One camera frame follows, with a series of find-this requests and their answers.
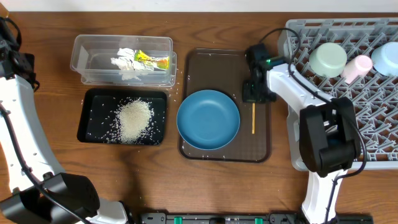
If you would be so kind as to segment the wooden chopstick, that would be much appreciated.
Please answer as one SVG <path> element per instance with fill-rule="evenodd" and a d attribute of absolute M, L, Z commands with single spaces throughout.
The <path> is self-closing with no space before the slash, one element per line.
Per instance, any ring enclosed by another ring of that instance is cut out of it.
<path fill-rule="evenodd" d="M 256 104 L 252 103 L 252 128 L 251 128 L 251 134 L 255 134 L 255 123 L 256 123 Z"/>

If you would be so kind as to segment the dark blue plate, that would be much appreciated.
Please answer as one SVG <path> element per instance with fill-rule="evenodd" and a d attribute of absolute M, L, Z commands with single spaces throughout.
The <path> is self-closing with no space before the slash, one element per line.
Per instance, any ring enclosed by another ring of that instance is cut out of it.
<path fill-rule="evenodd" d="M 236 103 L 216 90 L 200 90 L 186 97 L 177 112 L 177 129 L 189 145 L 214 151 L 237 135 L 241 118 Z"/>

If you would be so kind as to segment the mint green bowl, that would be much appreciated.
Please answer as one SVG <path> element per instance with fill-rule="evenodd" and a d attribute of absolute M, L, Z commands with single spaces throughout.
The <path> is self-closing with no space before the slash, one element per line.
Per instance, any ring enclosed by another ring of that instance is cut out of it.
<path fill-rule="evenodd" d="M 321 77 L 334 78 L 342 74 L 347 63 L 347 54 L 336 43 L 324 43 L 316 48 L 309 57 L 310 68 Z"/>

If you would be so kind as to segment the green yellow snack wrapper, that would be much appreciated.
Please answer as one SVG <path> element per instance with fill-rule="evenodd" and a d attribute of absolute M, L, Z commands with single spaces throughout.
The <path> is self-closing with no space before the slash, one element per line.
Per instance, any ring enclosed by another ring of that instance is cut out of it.
<path fill-rule="evenodd" d="M 169 57 L 152 57 L 144 53 L 142 50 L 138 50 L 135 53 L 134 60 L 160 70 L 168 70 L 170 66 Z"/>

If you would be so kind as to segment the pink cup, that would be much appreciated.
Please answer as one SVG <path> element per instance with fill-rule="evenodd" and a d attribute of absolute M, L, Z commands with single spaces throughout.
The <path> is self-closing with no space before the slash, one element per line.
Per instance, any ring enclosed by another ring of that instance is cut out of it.
<path fill-rule="evenodd" d="M 373 67 L 373 61 L 366 55 L 359 55 L 348 62 L 341 74 L 345 83 L 351 84 L 358 77 L 364 77 Z"/>

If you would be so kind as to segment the white tissue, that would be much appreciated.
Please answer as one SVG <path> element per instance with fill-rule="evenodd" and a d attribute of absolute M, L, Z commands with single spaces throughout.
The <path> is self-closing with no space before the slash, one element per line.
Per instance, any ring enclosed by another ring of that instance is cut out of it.
<path fill-rule="evenodd" d="M 129 73 L 134 71 L 134 56 L 136 51 L 129 48 L 119 48 L 118 58 L 111 58 L 111 63 L 122 71 L 122 80 L 137 79 L 136 75 Z"/>
<path fill-rule="evenodd" d="M 146 65 L 144 62 L 139 62 L 133 60 L 132 67 L 136 71 L 154 71 L 154 67 L 152 65 Z"/>

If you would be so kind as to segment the white rice pile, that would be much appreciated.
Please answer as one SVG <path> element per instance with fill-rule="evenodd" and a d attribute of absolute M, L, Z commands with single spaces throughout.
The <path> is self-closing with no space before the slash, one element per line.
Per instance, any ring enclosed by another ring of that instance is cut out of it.
<path fill-rule="evenodd" d="M 164 138 L 162 98 L 96 96 L 89 109 L 86 142 L 159 145 Z"/>

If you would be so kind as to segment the light blue bowl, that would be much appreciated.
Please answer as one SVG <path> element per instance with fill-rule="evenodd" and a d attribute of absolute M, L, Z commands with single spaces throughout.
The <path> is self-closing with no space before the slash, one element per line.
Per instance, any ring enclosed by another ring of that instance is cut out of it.
<path fill-rule="evenodd" d="M 397 76 L 398 42 L 388 42 L 376 48 L 372 54 L 374 69 L 384 76 Z"/>

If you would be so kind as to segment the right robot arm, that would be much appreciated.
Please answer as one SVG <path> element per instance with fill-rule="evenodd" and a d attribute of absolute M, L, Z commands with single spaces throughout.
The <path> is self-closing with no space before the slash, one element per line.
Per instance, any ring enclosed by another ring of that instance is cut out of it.
<path fill-rule="evenodd" d="M 341 182 L 361 153 L 352 102 L 323 93 L 282 57 L 246 60 L 254 80 L 250 91 L 266 101 L 281 97 L 298 116 L 296 145 L 309 171 L 301 206 L 307 223 L 332 222 Z"/>

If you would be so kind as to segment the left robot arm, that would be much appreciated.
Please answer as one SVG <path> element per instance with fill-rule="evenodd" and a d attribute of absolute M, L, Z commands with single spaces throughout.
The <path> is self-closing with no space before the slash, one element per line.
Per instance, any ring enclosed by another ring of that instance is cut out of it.
<path fill-rule="evenodd" d="M 1 38 L 1 147 L 12 195 L 1 212 L 15 223 L 130 223 L 121 202 L 99 198 L 82 175 L 67 174 L 38 119 L 34 56 Z"/>

